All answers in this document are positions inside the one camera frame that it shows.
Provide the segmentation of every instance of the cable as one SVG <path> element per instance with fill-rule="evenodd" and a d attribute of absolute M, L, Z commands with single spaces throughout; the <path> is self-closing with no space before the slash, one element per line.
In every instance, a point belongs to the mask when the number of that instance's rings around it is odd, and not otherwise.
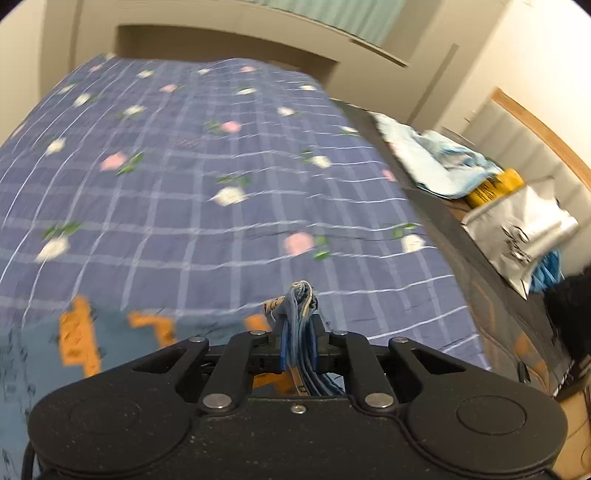
<path fill-rule="evenodd" d="M 33 480 L 33 467 L 35 465 L 35 450 L 31 442 L 27 443 L 25 455 L 22 457 L 21 480 Z"/>

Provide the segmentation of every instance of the silver bag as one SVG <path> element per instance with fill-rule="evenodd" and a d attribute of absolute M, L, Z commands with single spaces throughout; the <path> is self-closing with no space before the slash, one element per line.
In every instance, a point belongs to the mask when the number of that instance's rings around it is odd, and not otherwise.
<path fill-rule="evenodd" d="M 546 178 L 472 210 L 462 226 L 497 272 L 526 299 L 539 260 L 568 240 L 579 223 L 558 206 L 554 179 Z"/>

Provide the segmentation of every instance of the wooden headboard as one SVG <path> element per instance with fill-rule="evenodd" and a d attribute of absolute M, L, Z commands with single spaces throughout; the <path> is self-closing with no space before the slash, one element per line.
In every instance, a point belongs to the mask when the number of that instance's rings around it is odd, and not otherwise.
<path fill-rule="evenodd" d="M 564 275 L 591 264 L 591 168 L 548 126 L 496 89 L 462 134 L 479 152 L 525 181 L 552 176 L 560 206 L 580 229 L 560 246 Z"/>
<path fill-rule="evenodd" d="M 497 88 L 491 96 L 491 100 L 503 107 L 513 117 L 519 120 L 527 128 L 539 137 L 558 157 L 568 165 L 581 182 L 591 190 L 591 168 L 579 157 L 564 140 L 556 135 L 545 123 L 518 104 L 503 90 Z"/>

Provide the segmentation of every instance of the yellow package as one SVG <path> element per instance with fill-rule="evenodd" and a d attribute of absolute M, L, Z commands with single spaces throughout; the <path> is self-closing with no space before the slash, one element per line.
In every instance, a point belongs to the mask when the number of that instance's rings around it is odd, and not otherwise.
<path fill-rule="evenodd" d="M 513 192 L 513 190 L 518 189 L 524 183 L 513 168 L 508 168 L 496 177 L 482 182 L 476 190 L 466 195 L 466 201 L 472 208 L 476 208 L 483 203 L 491 202 L 498 197 Z"/>

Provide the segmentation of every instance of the blue plaid bedspread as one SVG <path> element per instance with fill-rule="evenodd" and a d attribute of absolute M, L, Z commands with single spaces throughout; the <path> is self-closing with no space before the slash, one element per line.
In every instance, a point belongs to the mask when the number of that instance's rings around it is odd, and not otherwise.
<path fill-rule="evenodd" d="M 0 149 L 0 329 L 25 335 L 81 295 L 223 342 L 307 280 L 328 329 L 487 367 L 450 267 L 386 169 L 305 74 L 97 57 Z M 2 409 L 15 362 L 34 369 L 8 338 Z"/>

